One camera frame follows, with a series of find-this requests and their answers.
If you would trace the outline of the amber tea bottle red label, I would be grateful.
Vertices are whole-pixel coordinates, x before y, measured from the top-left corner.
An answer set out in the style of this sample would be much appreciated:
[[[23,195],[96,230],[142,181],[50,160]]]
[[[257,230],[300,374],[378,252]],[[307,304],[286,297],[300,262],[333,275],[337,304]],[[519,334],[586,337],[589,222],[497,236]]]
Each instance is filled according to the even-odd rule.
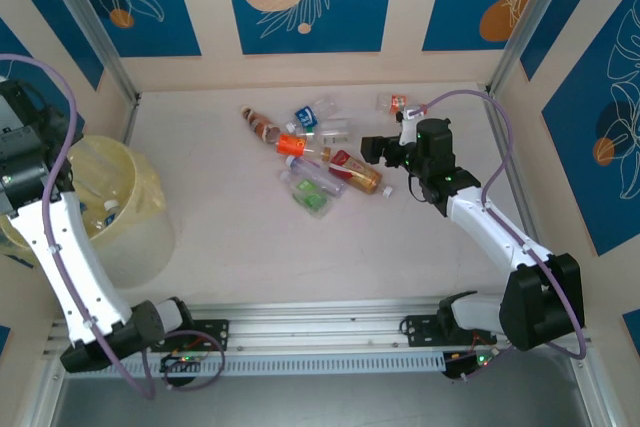
[[[378,194],[389,198],[393,193],[393,188],[384,183],[381,173],[344,150],[338,150],[331,158],[328,170],[367,195]]]

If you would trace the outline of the clear bottle white green label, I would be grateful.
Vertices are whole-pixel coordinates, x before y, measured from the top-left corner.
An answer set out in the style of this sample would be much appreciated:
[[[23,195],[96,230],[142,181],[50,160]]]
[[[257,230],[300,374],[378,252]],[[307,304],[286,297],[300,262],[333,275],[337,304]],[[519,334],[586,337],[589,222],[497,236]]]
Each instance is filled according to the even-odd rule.
[[[315,144],[331,146],[347,143],[350,140],[351,131],[348,119],[329,119],[313,127],[300,128],[297,135]]]

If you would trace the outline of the purple tinted clear bottle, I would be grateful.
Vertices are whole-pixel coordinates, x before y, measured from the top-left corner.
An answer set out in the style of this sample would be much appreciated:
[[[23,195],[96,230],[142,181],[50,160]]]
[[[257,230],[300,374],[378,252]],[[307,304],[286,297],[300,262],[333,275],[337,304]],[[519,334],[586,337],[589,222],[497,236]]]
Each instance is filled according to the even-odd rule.
[[[285,163],[293,174],[313,181],[315,185],[333,197],[341,197],[346,190],[346,184],[341,179],[314,161],[290,155],[286,158]]]

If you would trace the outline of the orange label bottle tan cap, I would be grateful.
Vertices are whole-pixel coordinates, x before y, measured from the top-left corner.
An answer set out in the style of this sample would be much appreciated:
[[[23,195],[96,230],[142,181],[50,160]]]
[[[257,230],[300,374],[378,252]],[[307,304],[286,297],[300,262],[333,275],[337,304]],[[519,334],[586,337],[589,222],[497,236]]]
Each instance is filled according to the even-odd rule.
[[[307,138],[288,134],[279,136],[276,142],[276,152],[281,155],[319,159],[321,161],[328,161],[331,156],[329,147],[316,145]]]

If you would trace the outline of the small bottle blue yellow label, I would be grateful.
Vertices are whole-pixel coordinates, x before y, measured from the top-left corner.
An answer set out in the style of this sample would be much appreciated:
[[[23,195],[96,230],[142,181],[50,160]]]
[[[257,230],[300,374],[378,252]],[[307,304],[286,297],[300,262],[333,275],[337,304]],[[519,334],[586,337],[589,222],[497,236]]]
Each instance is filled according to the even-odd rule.
[[[97,204],[80,203],[83,225],[89,237],[94,237],[109,227],[120,211],[121,206],[116,199]]]

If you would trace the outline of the cream plastic bin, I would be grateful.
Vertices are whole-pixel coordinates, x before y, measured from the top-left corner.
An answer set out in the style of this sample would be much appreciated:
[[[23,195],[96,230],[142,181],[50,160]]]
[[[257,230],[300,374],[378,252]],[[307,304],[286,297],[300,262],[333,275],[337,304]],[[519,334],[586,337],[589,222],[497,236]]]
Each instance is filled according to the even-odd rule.
[[[175,246],[174,229],[165,210],[128,234],[130,252],[135,256],[134,287],[139,287],[156,277],[168,264]]]

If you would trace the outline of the clear bottle orange label orange cap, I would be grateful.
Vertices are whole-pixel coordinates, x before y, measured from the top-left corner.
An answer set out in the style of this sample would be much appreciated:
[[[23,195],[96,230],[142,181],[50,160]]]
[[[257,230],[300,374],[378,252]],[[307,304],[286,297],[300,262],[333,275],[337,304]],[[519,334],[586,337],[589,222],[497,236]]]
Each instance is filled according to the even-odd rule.
[[[399,93],[380,93],[377,96],[376,110],[389,115],[402,111],[410,103],[410,97]]]

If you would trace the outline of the clear bottle blue label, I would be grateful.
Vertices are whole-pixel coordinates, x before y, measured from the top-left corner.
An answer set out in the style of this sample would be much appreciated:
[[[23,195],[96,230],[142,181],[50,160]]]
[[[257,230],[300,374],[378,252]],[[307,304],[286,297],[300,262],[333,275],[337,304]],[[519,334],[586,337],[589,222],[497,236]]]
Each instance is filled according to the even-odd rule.
[[[322,97],[296,110],[292,119],[285,124],[285,129],[290,134],[298,130],[314,129],[320,122],[328,120],[338,111],[338,105],[330,97]]]

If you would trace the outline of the brown drink bottle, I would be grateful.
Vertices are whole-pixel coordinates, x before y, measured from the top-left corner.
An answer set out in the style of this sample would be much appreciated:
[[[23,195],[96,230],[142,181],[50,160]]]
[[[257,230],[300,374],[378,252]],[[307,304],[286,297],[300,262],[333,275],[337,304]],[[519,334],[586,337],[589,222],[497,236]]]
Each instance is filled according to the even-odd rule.
[[[280,128],[267,116],[249,106],[241,107],[241,115],[247,121],[251,131],[267,145],[275,145],[281,135]]]

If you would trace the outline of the small control circuit board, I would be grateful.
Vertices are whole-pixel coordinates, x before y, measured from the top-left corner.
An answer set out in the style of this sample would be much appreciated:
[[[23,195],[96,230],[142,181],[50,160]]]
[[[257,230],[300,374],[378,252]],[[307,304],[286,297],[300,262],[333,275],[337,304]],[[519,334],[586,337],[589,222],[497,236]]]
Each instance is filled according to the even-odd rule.
[[[167,354],[160,360],[159,372],[161,374],[196,373],[200,370],[203,360],[202,356]]]
[[[469,378],[487,367],[501,354],[498,349],[469,352],[445,352],[445,371],[443,375],[454,381],[466,382]]]

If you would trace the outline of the aluminium frame post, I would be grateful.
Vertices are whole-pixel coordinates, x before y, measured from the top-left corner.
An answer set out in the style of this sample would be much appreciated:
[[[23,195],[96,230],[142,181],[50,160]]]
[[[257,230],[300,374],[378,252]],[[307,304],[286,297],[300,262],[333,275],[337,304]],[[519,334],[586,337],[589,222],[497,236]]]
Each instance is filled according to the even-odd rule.
[[[492,99],[496,99],[505,88],[512,71],[520,63],[520,57],[528,46],[551,1],[529,0],[527,2],[487,84],[487,94]]]
[[[622,406],[598,350],[587,345],[583,360],[572,360],[572,369],[591,427],[629,427]]]
[[[65,371],[57,358],[36,362],[27,383],[16,427],[52,427]]]
[[[62,0],[95,52],[104,70],[110,75],[122,97],[133,107],[139,93],[124,68],[121,58],[89,0]]]

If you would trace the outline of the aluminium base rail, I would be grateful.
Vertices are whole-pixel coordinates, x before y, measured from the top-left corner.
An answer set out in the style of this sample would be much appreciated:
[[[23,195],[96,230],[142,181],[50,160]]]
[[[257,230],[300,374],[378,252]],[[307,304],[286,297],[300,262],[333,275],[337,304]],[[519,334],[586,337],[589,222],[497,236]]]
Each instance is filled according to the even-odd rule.
[[[400,322],[434,314],[433,297],[292,303],[192,304],[196,320],[226,320],[226,354],[296,355],[404,352]]]

